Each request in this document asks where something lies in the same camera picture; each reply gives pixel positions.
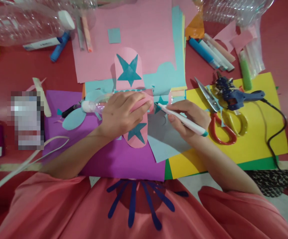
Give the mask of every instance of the blue glue gun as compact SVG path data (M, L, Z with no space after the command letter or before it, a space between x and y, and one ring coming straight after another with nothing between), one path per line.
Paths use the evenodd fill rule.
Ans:
M250 94L241 92L232 84L232 80L222 77L219 72L217 72L217 76L216 87L219 89L223 99L228 103L228 109L231 111L242 108L244 102L258 101L265 97L265 92L263 91L254 91Z

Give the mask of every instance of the blue marker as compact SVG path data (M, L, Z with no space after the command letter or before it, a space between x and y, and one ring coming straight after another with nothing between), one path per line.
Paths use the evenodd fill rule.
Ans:
M70 38L70 32L67 31L63 34L62 36L62 43L60 45L57 45L56 48L54 49L52 55L51 55L51 61L56 62L64 49L65 45L67 44L68 40Z
M204 60L207 61L215 70L220 67L219 63L216 62L214 58L194 38L191 38L188 42L191 47L194 48L194 50L197 51L197 53L201 55L201 57L204 58Z

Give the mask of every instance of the red scissors handle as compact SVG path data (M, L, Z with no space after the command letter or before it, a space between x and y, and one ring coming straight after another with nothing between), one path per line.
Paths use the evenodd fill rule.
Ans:
M236 141L237 141L237 136L236 136L236 134L235 134L234 131L233 131L231 128L229 128L225 123L224 123L225 127L223 127L223 130L225 130L225 131L227 132L227 134L228 134L229 137L230 137L230 140L229 140L228 142L223 142L223 141L221 141L221 140L217 137L216 131L215 131L215 129L216 129L216 122L217 122L219 125L221 125L221 119L218 117L217 112L216 112L216 113L213 113L213 114L211 115L211 119L212 119L212 120L211 120L211 123L210 123L210 133L211 133L211 136L213 137L213 139L214 139L217 143L223 144L223 145L232 145L232 144L236 143Z

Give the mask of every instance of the scissor blade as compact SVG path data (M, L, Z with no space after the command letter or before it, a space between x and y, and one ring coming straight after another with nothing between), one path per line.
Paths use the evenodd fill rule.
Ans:
M218 106L215 98L213 97L213 95L211 93L209 93L209 91L206 89L205 86L203 86L203 84L196 78L194 77L199 88L201 89L203 95L205 96L206 100L208 101L209 105L211 106L211 108L215 111L218 112L220 111L220 107Z

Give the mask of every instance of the hand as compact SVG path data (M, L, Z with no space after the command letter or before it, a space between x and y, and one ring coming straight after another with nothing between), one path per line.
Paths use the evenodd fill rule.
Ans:
M133 91L112 95L102 112L102 123L98 127L101 135L113 140L138 125L151 107L152 101L147 101L133 112L130 111L135 103L143 98L144 93Z
M171 104L167 106L167 109L176 111L178 113L184 113L189 120L193 121L204 129L207 129L211 122L211 118L209 117L208 113L189 100L183 100ZM199 136L184 126L176 116L168 115L168 119L174 129L176 129L180 133L181 137L188 143L191 143L194 138Z

